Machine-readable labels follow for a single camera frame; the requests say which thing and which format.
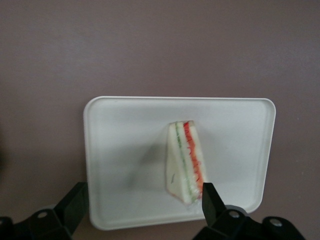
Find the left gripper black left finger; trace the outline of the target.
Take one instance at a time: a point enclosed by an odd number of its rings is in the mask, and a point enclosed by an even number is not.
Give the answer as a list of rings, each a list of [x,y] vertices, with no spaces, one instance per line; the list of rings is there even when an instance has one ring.
[[[0,218],[2,240],[71,240],[89,209],[87,182],[78,182],[53,208],[41,209],[27,219],[13,223]]]

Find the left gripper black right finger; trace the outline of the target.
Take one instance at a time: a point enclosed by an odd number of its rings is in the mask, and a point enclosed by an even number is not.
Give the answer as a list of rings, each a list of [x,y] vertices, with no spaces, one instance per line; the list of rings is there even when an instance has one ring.
[[[202,211],[207,223],[195,240],[304,240],[301,232],[287,219],[267,216],[253,220],[241,207],[225,205],[212,183],[204,183]]]

